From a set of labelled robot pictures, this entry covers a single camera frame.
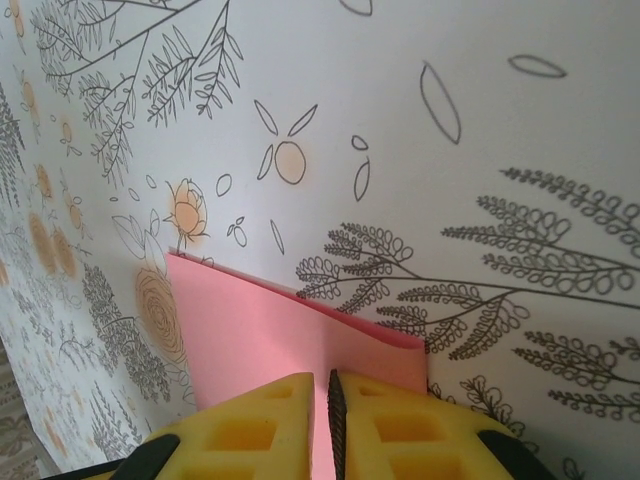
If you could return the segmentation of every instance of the orange flower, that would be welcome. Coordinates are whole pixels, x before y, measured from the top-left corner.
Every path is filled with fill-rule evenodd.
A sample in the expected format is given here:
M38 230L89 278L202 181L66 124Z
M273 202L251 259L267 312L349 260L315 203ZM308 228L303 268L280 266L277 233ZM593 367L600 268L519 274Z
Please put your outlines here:
M42 220L35 213L29 215L29 230L35 246L40 263L47 273L56 273L56 257L51 246L51 239L47 233Z
M47 170L42 166L36 167L36 174L38 175L38 189L42 196L47 200L53 199L53 189L51 188L51 181L49 180L49 174Z
M67 237L59 228L53 231L53 248L64 273L74 278L76 276L76 259L73 256Z
M60 451L60 453L62 453L62 455L64 457L66 457L67 456L67 449L64 446L64 442L58 436L58 434L55 432L55 430L53 429L53 427L51 426L51 424L49 423L49 421L47 419L44 420L44 424L45 424L45 427L47 427L47 433L49 434L49 438L51 439L51 442L56 447L56 449L58 451Z
M0 260L0 287L4 287L5 285L9 285L9 274L7 273L7 267L5 267L4 262Z
M136 278L136 302L153 342L169 360L182 363L186 355L169 281L156 270L142 269Z
M183 179L178 188L173 190L171 194L173 201L171 205L171 215L164 219L165 222L171 222L178 230L180 242L184 240L185 246L187 240L193 241L193 237L205 235L204 230L207 227L207 205L204 201L202 190L191 180Z

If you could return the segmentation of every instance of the fern drawing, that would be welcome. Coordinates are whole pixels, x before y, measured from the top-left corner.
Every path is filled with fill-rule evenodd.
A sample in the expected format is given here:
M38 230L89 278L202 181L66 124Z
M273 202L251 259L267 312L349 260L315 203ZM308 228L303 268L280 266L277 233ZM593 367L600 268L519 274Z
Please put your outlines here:
M552 174L513 168L502 173L568 200L582 216L627 245L632 262L638 257L637 204ZM414 252L402 238L382 228L343 223L328 233L331 242L324 247L338 260L316 256L298 265L296 274L306 283L298 296L334 300L342 297L345 287L353 286L351 297L338 310L354 314L391 296L399 284L394 293L398 304L376 308L386 317L378 323L423 338L427 352L450 349L452 360L476 357L519 329L530 317L519 302L526 295L640 310L633 295L640 266L570 248L573 224L568 218L498 197L481 196L477 203L496 224L445 228L442 235L491 250L482 260L508 277L505 283L422 276L410 268ZM403 290L407 282L416 286ZM607 298L614 292L628 294L631 301ZM450 313L431 316L436 304L438 311L445 306Z
M16 173L18 169L24 173L24 166L20 159L20 149L24 148L18 120L13 117L11 107L7 102L2 84L0 84L0 198L9 206L20 206L18 189L16 187Z
M230 0L211 16L209 33L197 49L175 24L201 3L201 11L209 15L212 9L206 0L180 7L167 1L46 0L35 9L31 23L46 81L64 97L77 96L84 103L84 120L95 131L92 155L103 177L115 186L125 183L133 154L129 134L140 100L146 102L147 120L156 126L177 120L178 110L194 98L199 99L198 114L210 119L214 106L222 109L224 103L233 103L232 85L240 87L235 62L244 57L228 31ZM162 17L120 40L118 19L128 12L145 18L145 10ZM107 77L100 65L115 63L124 49L135 52L136 62L123 62L119 76Z
M627 357L631 362L640 360L640 348L635 338L626 338L620 343L612 340L608 349L585 344L579 338L548 332L526 332L525 338L540 349L516 348L516 355L582 387L580 392L549 390L553 400L598 418L627 419L640 424L640 377L619 372L623 358ZM612 387L623 387L626 391L609 393Z

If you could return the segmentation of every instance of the sponge hole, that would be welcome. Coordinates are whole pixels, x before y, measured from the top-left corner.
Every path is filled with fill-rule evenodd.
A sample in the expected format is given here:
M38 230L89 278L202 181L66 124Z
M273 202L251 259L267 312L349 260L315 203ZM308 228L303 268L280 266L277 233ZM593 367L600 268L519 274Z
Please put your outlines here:
M282 386L269 390L265 395L265 398L289 398L291 395L293 395L293 388Z
M374 419L381 442L437 442L446 439L440 422L428 415L386 415Z
M226 420L211 438L211 450L269 450L278 425L269 419Z
M255 470L251 467L220 467L214 469L187 470L182 480L252 480Z
M403 455L389 459L395 480L469 480L460 459L453 455Z

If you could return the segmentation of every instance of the floral wallpaper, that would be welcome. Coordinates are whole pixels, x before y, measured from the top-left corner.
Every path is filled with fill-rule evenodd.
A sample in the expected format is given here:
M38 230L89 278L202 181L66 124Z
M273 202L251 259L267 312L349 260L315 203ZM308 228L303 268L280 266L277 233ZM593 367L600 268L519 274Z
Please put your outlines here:
M634 478L635 5L2 12L0 334L63 471L194 412L173 251L420 337L558 478Z

